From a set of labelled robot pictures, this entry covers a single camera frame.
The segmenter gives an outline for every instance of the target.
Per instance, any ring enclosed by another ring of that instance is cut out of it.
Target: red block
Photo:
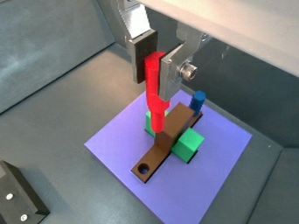
[[[151,111],[151,123],[154,132],[165,130],[165,111],[170,108],[171,101],[163,101],[159,97],[159,69],[161,58],[165,52],[153,52],[145,59],[146,99]]]

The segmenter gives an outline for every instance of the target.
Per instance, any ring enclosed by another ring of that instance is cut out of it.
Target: white panel
[[[299,1],[139,2],[299,77]]]

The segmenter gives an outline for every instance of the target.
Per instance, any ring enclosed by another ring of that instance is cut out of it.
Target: gray table surface
[[[21,168],[50,208],[45,224],[161,223],[85,147],[143,91],[113,45],[0,115],[0,159]],[[207,104],[254,136],[202,223],[246,223],[282,147]]]

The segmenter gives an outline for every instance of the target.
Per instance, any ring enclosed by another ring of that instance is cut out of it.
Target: hole
[[[138,171],[139,171],[142,174],[147,174],[149,171],[150,171],[150,166],[149,166],[149,164],[141,164],[141,165],[138,166]]]

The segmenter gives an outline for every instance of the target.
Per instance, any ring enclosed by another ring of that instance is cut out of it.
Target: metal bracket
[[[133,59],[134,81],[141,83],[146,79],[145,59],[157,51],[158,43],[158,34],[151,29],[146,7],[134,0],[101,0],[101,2],[105,10],[113,12],[106,11],[111,29],[118,28],[115,27],[115,18],[118,26],[123,29],[126,49]]]
[[[178,23],[177,37],[183,44],[163,56],[161,63],[159,96],[165,101],[170,101],[181,90],[183,79],[194,78],[198,67],[191,64],[193,55],[211,40],[206,33],[182,23]]]
[[[0,223],[38,224],[50,214],[17,167],[0,161]]]

